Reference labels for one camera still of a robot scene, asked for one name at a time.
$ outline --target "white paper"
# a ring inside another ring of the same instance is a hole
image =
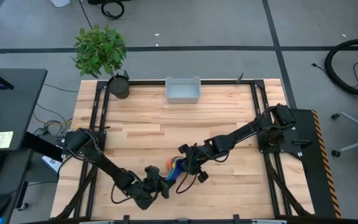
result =
[[[13,137],[13,131],[5,131],[0,133],[0,149],[9,148]]]

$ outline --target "green leaves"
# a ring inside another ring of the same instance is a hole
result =
[[[107,74],[111,74],[111,68],[109,67],[109,65],[106,65],[106,64],[104,64],[103,65],[103,68],[104,68],[104,71],[107,73]]]
[[[74,45],[77,52],[74,62],[80,69],[80,75],[91,75],[98,78],[102,73],[101,67],[108,74],[122,67],[122,61],[126,58],[124,39],[115,29],[104,26],[100,29],[95,25],[91,30],[80,29],[80,36],[75,37]]]
[[[114,53],[114,60],[119,63],[121,61],[121,56],[119,55],[118,52],[115,52]]]

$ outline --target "wooden table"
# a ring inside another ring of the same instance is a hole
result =
[[[280,80],[266,79],[264,82],[269,105],[286,104]],[[81,82],[72,130],[89,127],[95,88],[96,81]],[[106,126],[111,128],[106,130],[105,154],[118,166],[134,171],[141,178],[145,177],[144,168],[149,165],[159,167],[161,175],[166,176],[165,162],[180,155],[177,148],[182,144],[202,144],[203,140],[230,133],[254,118],[252,94],[250,87],[245,85],[203,85],[200,101],[193,105],[168,104],[164,86],[131,86],[131,93],[125,100],[110,95]],[[288,188],[302,206],[313,213],[301,162],[288,154],[282,154],[281,159]],[[122,220],[123,215],[130,215],[131,220],[232,219],[233,214],[241,218],[273,218],[264,159],[255,136],[238,144],[225,163],[209,161],[203,165],[203,170],[209,174],[206,182],[196,181],[181,195],[175,193],[178,185],[175,184],[170,189],[169,199],[160,195],[144,211],[133,200],[113,204],[110,201],[113,181],[99,170],[92,220]],[[76,192],[80,171],[81,162],[74,159],[62,168],[52,217],[63,210]],[[190,182],[188,178],[182,187]],[[281,193],[278,187],[276,190],[280,211],[284,214]],[[81,215],[85,214],[87,196],[86,192]],[[123,198],[119,190],[114,191],[115,200]]]

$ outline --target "black desk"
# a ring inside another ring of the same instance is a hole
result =
[[[35,138],[27,128],[46,74],[45,69],[0,69],[0,76],[14,85],[13,90],[0,90],[0,132],[14,132],[9,148],[13,151],[5,152],[0,170],[0,194],[16,190],[11,194],[3,223],[9,223],[29,169],[33,151],[23,143],[28,135],[31,140]]]
[[[44,84],[45,69],[0,69],[0,76],[14,85],[13,90],[0,90],[0,132],[13,131],[9,149],[20,149],[32,113]]]

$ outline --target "coiled black hose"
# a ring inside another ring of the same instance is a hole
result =
[[[121,7],[121,13],[118,14],[117,16],[114,16],[109,11],[105,11],[104,7],[109,3],[118,4]],[[101,9],[102,9],[102,13],[105,16],[105,18],[110,19],[110,20],[115,20],[115,19],[120,18],[124,14],[124,11],[125,11],[124,5],[122,4],[122,2],[120,0],[106,0],[102,3]]]
[[[333,66],[331,65],[331,62],[333,61],[333,57],[334,55],[340,51],[341,49],[345,48],[345,47],[349,47],[352,45],[358,45],[358,39],[355,40],[348,40],[345,41],[341,44],[339,44],[338,46],[336,46],[335,48],[333,48],[327,55],[326,60],[325,60],[325,67],[326,67],[326,71],[327,71],[327,76],[328,78],[335,84],[337,85],[339,88],[343,89],[344,91],[348,92],[348,93],[352,93],[355,95],[358,95],[358,89],[351,87],[350,85],[348,85],[347,83],[345,83],[344,81],[341,80],[341,78],[339,78],[334,69]]]

